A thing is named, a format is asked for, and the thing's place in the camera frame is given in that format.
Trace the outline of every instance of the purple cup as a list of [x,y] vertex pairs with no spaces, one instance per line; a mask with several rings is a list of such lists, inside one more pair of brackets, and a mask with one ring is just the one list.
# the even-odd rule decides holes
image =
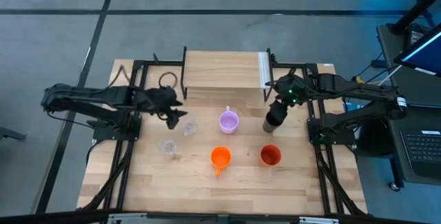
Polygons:
[[239,125],[239,116],[236,113],[229,110],[227,106],[227,111],[222,113],[219,117],[219,127],[220,130],[226,134],[232,134],[237,130]]

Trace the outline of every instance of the gray floor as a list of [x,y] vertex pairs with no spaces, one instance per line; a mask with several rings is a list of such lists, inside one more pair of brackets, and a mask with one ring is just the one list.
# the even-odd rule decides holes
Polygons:
[[[0,8],[101,9],[104,0],[0,0]],[[112,0],[111,9],[293,9],[406,10],[415,0]],[[441,21],[440,4],[431,9]],[[182,49],[265,50],[279,61],[334,63],[346,78],[380,53],[375,27],[399,17],[311,16],[107,16],[87,86],[104,87],[114,59],[179,60]],[[62,125],[39,101],[54,83],[74,85],[98,17],[0,15],[0,125],[28,135],[26,142],[0,142],[0,216],[32,211]],[[424,19],[418,22],[427,24]],[[378,71],[370,70],[365,78]],[[87,118],[78,116],[77,121]],[[91,131],[74,126],[49,212],[73,210],[85,169]],[[399,193],[386,184],[387,161],[360,158],[369,212],[375,216],[439,223],[441,187],[407,183]]]

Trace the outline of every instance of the wooden table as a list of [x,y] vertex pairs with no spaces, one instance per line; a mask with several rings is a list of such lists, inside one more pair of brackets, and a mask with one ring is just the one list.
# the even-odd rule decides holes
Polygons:
[[[115,60],[111,79],[119,66],[127,71],[133,60]],[[164,72],[181,75],[179,66],[150,66],[147,88],[158,87]],[[274,78],[288,69],[273,70]],[[335,73],[332,64],[319,64],[319,72]],[[164,77],[163,84],[172,84],[172,77]],[[121,77],[116,85],[127,84]],[[179,101],[181,89],[175,88]],[[134,146],[123,209],[139,212],[193,212],[230,214],[323,214],[322,199],[314,149],[309,144],[306,128],[307,105],[289,109],[288,117],[273,134],[262,130],[263,119],[275,94],[267,103],[261,90],[215,89],[189,90],[180,110],[189,112],[180,119],[174,130],[156,116],[143,115],[141,135]],[[240,124],[235,134],[221,133],[219,115],[229,105]],[[325,101],[327,112],[343,111],[338,99]],[[197,131],[184,136],[182,124],[196,120]],[[170,158],[158,150],[158,142],[171,138],[177,145],[177,155]],[[282,151],[282,160],[276,167],[259,166],[262,146],[271,143]],[[104,141],[91,153],[78,206],[92,200],[107,180],[115,141]],[[210,153],[216,146],[227,146],[232,151],[232,162],[216,178],[210,163]],[[353,154],[342,145],[334,145],[338,178],[356,205],[366,211],[358,169]],[[116,205],[119,188],[114,188],[111,206]],[[336,211],[332,187],[328,182],[331,208]]]

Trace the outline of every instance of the desk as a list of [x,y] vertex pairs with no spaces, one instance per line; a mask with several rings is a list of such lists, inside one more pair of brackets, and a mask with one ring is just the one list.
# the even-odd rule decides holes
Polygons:
[[[131,68],[133,60],[116,60],[111,79],[121,64]],[[274,78],[288,70],[274,68]],[[158,78],[168,71],[178,78],[181,75],[180,66],[149,66],[146,87],[158,87]],[[318,71],[335,73],[330,64],[318,65]],[[173,84],[172,79],[164,77],[162,83]],[[116,85],[126,83],[123,77],[116,81]],[[178,100],[183,101],[181,89],[176,87],[175,90]],[[134,145],[123,210],[323,215],[316,159],[307,134],[307,104],[290,108],[283,125],[273,134],[267,134],[261,127],[270,103],[265,103],[262,92],[255,89],[189,89],[184,106],[179,108],[189,114],[181,118],[174,130],[168,130],[156,116],[144,114],[141,135]],[[222,134],[218,128],[218,117],[227,105],[240,118],[238,130],[233,135]],[[343,111],[340,100],[325,101],[325,107],[328,112]],[[184,136],[182,124],[188,120],[197,121],[197,131]],[[177,155],[173,159],[158,150],[158,142],[166,138],[174,139],[177,145]],[[259,166],[260,149],[268,143],[277,145],[282,151],[282,161],[276,167]],[[216,178],[209,155],[218,145],[232,151],[232,162]],[[115,141],[104,141],[92,151],[79,207],[89,203],[107,180],[114,148]],[[334,155],[341,185],[366,212],[353,154],[345,146],[335,145]],[[331,208],[335,211],[329,182],[327,189]],[[116,204],[117,193],[118,190],[113,191],[111,207]]]
[[[396,64],[393,60],[404,50],[404,37],[391,34],[387,26],[378,26],[377,32],[388,67],[395,66]],[[399,87],[400,93],[406,97],[408,104],[441,104],[441,92],[433,90],[438,89],[439,85],[441,85],[440,78],[402,67],[392,75],[391,82]],[[401,170],[404,179],[408,182],[441,185],[440,180],[424,178],[415,175],[411,171],[406,150],[400,136],[401,130],[441,130],[441,109],[409,106],[408,111],[408,116],[403,120],[388,122],[391,138],[389,140],[393,141],[398,169]]]

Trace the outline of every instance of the red cup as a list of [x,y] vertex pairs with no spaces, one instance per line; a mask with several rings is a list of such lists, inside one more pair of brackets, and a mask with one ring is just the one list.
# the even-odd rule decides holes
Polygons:
[[282,153],[275,145],[266,145],[260,151],[260,159],[264,165],[277,165],[282,159]]

